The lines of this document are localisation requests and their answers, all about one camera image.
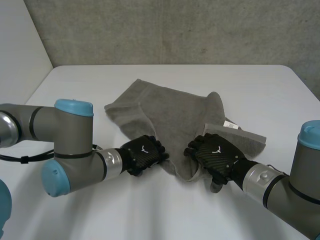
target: towel label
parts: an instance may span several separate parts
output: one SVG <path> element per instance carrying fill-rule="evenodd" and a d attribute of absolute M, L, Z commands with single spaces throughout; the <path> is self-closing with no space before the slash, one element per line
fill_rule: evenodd
<path fill-rule="evenodd" d="M 224 121 L 224 124 L 223 124 L 224 127 L 227 127 L 227 128 L 231 128 L 231 129 L 238 129 L 239 126 L 232 123 L 232 122 L 229 122 L 229 121 Z"/>

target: gray concrete wall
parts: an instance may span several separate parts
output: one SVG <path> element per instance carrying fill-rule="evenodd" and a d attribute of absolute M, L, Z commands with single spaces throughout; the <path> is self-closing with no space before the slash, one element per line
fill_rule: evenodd
<path fill-rule="evenodd" d="M 53 65 L 280 64 L 320 98 L 320 0 L 24 0 Z"/>

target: white table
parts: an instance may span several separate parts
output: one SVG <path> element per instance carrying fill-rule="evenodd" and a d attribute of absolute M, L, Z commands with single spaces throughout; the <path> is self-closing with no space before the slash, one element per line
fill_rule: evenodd
<path fill-rule="evenodd" d="M 60 66 L 28 105 L 53 106 L 60 98 L 94 105 L 94 143 L 119 147 L 128 139 L 104 112 L 137 78 L 207 96 L 220 94 L 225 115 L 244 130 L 267 137 L 256 158 L 290 173 L 301 125 L 320 119 L 320 102 L 294 72 L 281 65 Z M 25 141 L 1 154 L 34 155 L 51 149 Z M 298 240 L 306 239 L 233 182 L 219 194 L 203 181 L 182 183 L 159 166 L 142 177 L 127 173 L 67 196 L 44 192 L 41 163 L 0 162 L 13 210 L 4 240 Z"/>

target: black cable tie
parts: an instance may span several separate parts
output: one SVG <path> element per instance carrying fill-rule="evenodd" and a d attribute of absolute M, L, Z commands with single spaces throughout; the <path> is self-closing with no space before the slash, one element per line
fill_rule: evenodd
<path fill-rule="evenodd" d="M 21 164 L 28 164 L 29 163 L 29 157 L 28 156 L 22 156 L 20 163 Z"/>

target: carbon fiber hand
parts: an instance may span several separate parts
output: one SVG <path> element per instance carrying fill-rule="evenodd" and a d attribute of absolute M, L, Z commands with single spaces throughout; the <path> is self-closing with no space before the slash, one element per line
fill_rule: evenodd
<path fill-rule="evenodd" d="M 217 185 L 226 185 L 231 181 L 235 162 L 246 159 L 236 146 L 218 134 L 199 135 L 188 144 L 188 147 L 184 150 L 184 155 L 191 156 L 201 163 Z"/>
<path fill-rule="evenodd" d="M 146 168 L 169 158 L 165 150 L 154 136 L 147 135 L 131 140 L 117 149 L 125 164 L 122 171 L 127 170 L 133 176 L 140 176 Z"/>

